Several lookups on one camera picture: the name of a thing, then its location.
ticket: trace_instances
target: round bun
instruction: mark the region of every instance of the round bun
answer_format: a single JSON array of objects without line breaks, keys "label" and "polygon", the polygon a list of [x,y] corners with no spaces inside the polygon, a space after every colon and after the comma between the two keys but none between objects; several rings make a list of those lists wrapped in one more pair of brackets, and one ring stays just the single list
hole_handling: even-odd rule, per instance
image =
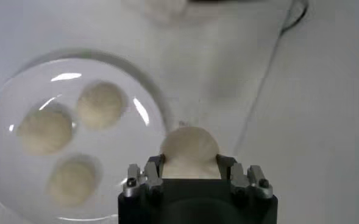
[{"label": "round bun", "polygon": [[122,107],[119,89],[107,82],[85,89],[77,101],[80,120],[92,130],[113,125],[121,116]]},{"label": "round bun", "polygon": [[72,138],[72,122],[59,111],[43,109],[28,114],[17,130],[28,152],[47,155],[64,148]]},{"label": "round bun", "polygon": [[68,162],[59,167],[48,183],[48,193],[60,206],[83,204],[95,189],[94,169],[81,162]]},{"label": "round bun", "polygon": [[163,178],[220,178],[216,155],[219,147],[213,136],[198,127],[171,132],[161,147],[165,155]]}]

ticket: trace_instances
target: white table surface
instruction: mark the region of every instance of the white table surface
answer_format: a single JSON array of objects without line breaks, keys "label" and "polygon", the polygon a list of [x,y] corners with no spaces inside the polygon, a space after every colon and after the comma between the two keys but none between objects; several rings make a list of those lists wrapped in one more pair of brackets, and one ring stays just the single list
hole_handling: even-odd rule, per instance
[{"label": "white table surface", "polygon": [[[290,2],[190,8],[167,25],[123,1],[0,0],[0,87],[32,61],[104,51],[140,70],[134,74],[159,102],[169,130],[204,127],[223,154],[236,155]],[[0,223],[23,221],[0,209]]]},{"label": "white table surface", "polygon": [[359,0],[311,0],[279,42],[248,123],[280,224],[359,224]]}]

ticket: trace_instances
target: metal screw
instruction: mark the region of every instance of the metal screw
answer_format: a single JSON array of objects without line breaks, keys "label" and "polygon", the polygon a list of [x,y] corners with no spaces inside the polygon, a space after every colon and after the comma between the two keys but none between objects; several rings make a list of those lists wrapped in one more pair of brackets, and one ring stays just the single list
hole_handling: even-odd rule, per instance
[{"label": "metal screw", "polygon": [[137,185],[137,180],[134,177],[131,177],[126,181],[126,186],[128,187],[134,187],[136,185]]},{"label": "metal screw", "polygon": [[259,186],[263,188],[268,188],[270,185],[269,181],[266,179],[260,179]]}]

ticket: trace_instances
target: black cable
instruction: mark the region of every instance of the black cable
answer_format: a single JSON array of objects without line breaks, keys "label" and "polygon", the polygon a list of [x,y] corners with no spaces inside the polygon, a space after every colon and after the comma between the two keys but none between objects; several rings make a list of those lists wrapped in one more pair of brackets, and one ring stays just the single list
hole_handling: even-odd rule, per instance
[{"label": "black cable", "polygon": [[305,18],[305,15],[308,13],[309,1],[308,0],[299,0],[299,1],[300,1],[300,3],[302,3],[302,5],[304,7],[302,13],[293,23],[283,27],[281,34],[284,34],[285,32],[287,32],[287,31],[291,30],[292,28],[294,28],[295,26],[297,26]]}]

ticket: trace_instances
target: metal bracket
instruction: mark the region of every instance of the metal bracket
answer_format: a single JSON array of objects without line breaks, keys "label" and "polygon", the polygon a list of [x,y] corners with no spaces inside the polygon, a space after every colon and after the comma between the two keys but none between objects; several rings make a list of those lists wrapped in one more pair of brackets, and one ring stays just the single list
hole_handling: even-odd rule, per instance
[{"label": "metal bracket", "polygon": [[260,166],[250,166],[247,176],[251,186],[255,188],[255,194],[259,198],[272,198],[272,186],[265,178]]},{"label": "metal bracket", "polygon": [[128,167],[128,178],[123,185],[125,197],[137,197],[140,195],[140,168],[137,164],[131,164]]}]

